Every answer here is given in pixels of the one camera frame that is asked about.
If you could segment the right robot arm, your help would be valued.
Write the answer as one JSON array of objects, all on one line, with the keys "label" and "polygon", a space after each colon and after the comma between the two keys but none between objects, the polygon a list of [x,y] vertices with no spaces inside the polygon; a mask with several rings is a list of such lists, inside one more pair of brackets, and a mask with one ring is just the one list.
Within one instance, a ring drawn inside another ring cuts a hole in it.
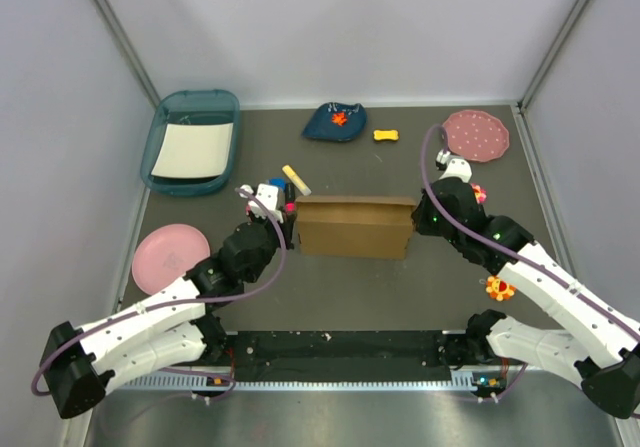
[{"label": "right robot arm", "polygon": [[458,177],[425,185],[413,218],[419,234],[446,239],[560,326],[544,330],[506,314],[478,315],[466,339],[474,360],[499,356],[527,363],[578,387],[613,417],[638,417],[638,321],[572,277],[513,219],[486,215],[471,185]]}]

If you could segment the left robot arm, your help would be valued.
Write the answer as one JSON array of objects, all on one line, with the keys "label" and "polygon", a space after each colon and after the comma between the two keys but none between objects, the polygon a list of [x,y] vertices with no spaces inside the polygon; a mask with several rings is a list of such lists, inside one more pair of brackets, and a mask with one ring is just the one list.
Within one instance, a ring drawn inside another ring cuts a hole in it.
[{"label": "left robot arm", "polygon": [[251,215],[215,254],[158,293],[97,322],[53,327],[34,379],[45,382],[59,417],[77,417],[122,385],[175,364],[220,361],[227,335],[215,310],[258,294],[245,287],[273,257],[286,256],[295,219]]}]

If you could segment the brown cardboard box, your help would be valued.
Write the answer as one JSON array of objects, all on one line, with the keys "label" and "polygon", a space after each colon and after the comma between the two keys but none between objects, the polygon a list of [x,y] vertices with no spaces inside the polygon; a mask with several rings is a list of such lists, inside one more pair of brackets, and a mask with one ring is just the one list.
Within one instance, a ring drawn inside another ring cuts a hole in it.
[{"label": "brown cardboard box", "polygon": [[296,201],[305,255],[402,260],[414,232],[408,197],[314,196]]}]

